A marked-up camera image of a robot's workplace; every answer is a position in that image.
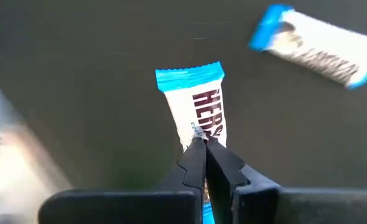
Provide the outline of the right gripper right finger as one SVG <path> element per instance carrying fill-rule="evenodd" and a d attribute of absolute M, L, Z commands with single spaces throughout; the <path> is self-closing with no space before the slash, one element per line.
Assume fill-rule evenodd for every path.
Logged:
<path fill-rule="evenodd" d="M 215 224 L 367 224 L 367 190 L 283 187 L 217 139 L 206 180 Z"/>

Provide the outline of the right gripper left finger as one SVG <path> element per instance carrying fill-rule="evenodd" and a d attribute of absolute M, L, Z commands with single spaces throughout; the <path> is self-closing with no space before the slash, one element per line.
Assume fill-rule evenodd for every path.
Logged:
<path fill-rule="evenodd" d="M 59 192 L 42 204 L 39 224 L 202 224 L 205 165 L 206 145 L 194 138 L 155 187 Z"/>

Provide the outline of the small Hershey's cookies bar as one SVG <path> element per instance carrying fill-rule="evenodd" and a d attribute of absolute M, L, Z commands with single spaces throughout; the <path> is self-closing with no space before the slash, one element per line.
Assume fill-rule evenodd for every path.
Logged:
<path fill-rule="evenodd" d="M 220 62 L 192 68 L 157 69 L 156 83 L 169 104 L 183 152 L 193 139 L 216 139 L 226 146 L 226 118 Z"/>
<path fill-rule="evenodd" d="M 267 8 L 248 45 L 349 89 L 367 82 L 367 35 L 307 16 L 285 4 Z"/>

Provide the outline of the white blue Hershey's bag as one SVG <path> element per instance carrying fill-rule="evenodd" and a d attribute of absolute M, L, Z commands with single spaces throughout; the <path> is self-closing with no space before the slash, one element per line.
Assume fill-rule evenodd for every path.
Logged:
<path fill-rule="evenodd" d="M 42 203 L 71 186 L 0 89 L 0 224 L 38 224 Z"/>

